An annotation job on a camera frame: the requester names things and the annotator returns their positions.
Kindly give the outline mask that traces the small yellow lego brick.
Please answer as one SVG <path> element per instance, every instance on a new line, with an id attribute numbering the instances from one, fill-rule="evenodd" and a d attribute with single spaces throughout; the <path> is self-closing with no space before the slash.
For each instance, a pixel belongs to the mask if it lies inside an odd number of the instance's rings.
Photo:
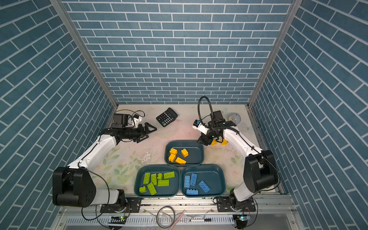
<path id="1" fill-rule="evenodd" d="M 187 149 L 182 149 L 181 150 L 181 153 L 182 153 L 182 155 L 183 155 L 184 158 L 186 158 L 189 155 L 189 152 L 188 152 Z"/>

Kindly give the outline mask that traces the yellow square lego brick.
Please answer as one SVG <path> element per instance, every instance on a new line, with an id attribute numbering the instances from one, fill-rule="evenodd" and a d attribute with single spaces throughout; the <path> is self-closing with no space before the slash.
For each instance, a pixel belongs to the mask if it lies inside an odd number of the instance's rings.
<path id="1" fill-rule="evenodd" d="M 170 156 L 168 158 L 169 162 L 174 163 L 175 159 L 176 159 L 176 155 L 175 154 L 170 154 Z"/>

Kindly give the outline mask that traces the green lego plate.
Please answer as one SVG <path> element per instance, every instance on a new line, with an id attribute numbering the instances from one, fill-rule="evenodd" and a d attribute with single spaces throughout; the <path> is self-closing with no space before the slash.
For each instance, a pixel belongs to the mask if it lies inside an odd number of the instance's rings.
<path id="1" fill-rule="evenodd" d="M 151 173 L 149 172 L 146 172 L 144 174 L 144 178 L 143 178 L 143 184 L 144 185 L 148 185 L 150 183 L 150 180 L 151 180 Z"/>

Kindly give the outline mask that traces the blue lego brick top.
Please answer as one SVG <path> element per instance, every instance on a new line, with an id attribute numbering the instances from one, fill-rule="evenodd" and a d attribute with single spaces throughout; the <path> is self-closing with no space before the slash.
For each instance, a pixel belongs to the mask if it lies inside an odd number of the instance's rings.
<path id="1" fill-rule="evenodd" d="M 197 189 L 187 189 L 186 190 L 186 195 L 187 196 L 198 196 L 199 191 Z"/>

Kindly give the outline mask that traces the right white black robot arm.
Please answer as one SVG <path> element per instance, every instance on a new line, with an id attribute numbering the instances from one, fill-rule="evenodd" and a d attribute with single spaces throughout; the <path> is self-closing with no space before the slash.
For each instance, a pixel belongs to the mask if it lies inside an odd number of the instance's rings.
<path id="1" fill-rule="evenodd" d="M 195 120 L 193 128 L 201 132 L 197 140 L 205 146 L 213 141 L 230 143 L 245 158 L 243 182 L 230 191 L 229 199 L 234 210 L 244 209 L 254 195 L 278 186 L 281 182 L 276 168 L 275 156 L 250 142 L 233 121 L 226 121 L 221 111 L 210 114 L 205 124 L 201 118 Z"/>

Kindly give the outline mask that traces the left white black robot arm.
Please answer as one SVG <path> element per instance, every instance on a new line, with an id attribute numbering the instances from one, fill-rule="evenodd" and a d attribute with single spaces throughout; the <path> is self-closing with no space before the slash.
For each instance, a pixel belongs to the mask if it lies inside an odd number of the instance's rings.
<path id="1" fill-rule="evenodd" d="M 139 115 L 114 114 L 109 128 L 103 129 L 95 142 L 68 166 L 58 167 L 52 175 L 52 200 L 55 206 L 86 208 L 114 206 L 117 212 L 127 207 L 125 193 L 110 187 L 98 188 L 93 179 L 95 168 L 104 156 L 121 141 L 140 143 L 157 130 Z"/>

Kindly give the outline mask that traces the top teal plastic bin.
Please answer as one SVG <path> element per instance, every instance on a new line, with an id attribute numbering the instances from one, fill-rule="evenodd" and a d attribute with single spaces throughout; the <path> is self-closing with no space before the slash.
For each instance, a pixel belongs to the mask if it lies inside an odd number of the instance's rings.
<path id="1" fill-rule="evenodd" d="M 170 150 L 176 149 L 178 151 L 177 156 L 185 160 L 185 164 L 178 164 L 175 160 L 174 162 L 169 161 Z M 186 149 L 188 151 L 188 156 L 184 157 L 181 150 Z M 204 161 L 204 146 L 197 143 L 196 140 L 175 140 L 169 142 L 165 147 L 164 160 L 167 165 L 174 165 L 177 167 L 201 165 Z"/>

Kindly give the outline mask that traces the black desk calculator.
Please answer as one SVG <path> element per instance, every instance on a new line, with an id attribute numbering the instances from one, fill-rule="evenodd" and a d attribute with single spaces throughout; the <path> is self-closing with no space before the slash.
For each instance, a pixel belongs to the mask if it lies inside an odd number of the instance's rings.
<path id="1" fill-rule="evenodd" d="M 156 117 L 156 120 L 163 126 L 166 127 L 170 123 L 174 122 L 178 117 L 178 114 L 172 109 L 168 108 L 165 112 Z"/>

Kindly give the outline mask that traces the bottom right teal bin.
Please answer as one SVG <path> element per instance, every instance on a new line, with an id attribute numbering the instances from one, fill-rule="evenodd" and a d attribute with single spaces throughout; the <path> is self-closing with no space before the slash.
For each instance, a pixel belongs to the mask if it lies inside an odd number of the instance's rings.
<path id="1" fill-rule="evenodd" d="M 184 188 L 185 175 L 197 174 L 197 181 L 195 186 Z M 200 181 L 204 181 L 209 187 L 210 191 L 206 194 L 198 185 Z M 187 196 L 187 189 L 197 189 L 199 191 L 198 196 Z M 196 166 L 185 167 L 181 171 L 181 192 L 186 197 L 214 197 L 223 195 L 226 191 L 225 176 L 223 170 L 215 164 L 204 164 Z"/>

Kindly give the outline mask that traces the bottom left teal bin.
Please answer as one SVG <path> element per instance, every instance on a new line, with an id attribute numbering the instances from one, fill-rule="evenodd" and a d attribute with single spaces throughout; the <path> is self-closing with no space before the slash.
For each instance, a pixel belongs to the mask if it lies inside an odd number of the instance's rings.
<path id="1" fill-rule="evenodd" d="M 147 185 L 144 182 L 145 173 L 150 173 L 151 175 L 159 173 L 174 173 L 173 178 L 169 178 L 168 186 L 155 186 L 157 193 L 155 195 L 151 195 Z M 157 164 L 157 165 L 147 165 L 139 169 L 135 185 L 134 185 L 134 193 L 136 196 L 140 198 L 152 198 L 152 197 L 172 197 L 175 196 L 179 192 L 180 187 L 180 171 L 175 166 Z"/>

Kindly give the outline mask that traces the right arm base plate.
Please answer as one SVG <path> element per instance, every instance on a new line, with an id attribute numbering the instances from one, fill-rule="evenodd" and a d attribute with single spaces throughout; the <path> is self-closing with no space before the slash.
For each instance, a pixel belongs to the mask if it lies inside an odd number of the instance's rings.
<path id="1" fill-rule="evenodd" d="M 218 212 L 255 212 L 255 202 L 252 199 L 237 201 L 233 196 L 217 196 L 213 199 Z"/>

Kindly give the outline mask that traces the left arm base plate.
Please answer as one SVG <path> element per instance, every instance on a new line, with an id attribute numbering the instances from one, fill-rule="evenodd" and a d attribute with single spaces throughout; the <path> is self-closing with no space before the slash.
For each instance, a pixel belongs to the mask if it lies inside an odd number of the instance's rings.
<path id="1" fill-rule="evenodd" d="M 141 207 L 141 198 L 126 197 L 122 204 L 102 205 L 100 213 L 138 213 Z"/>

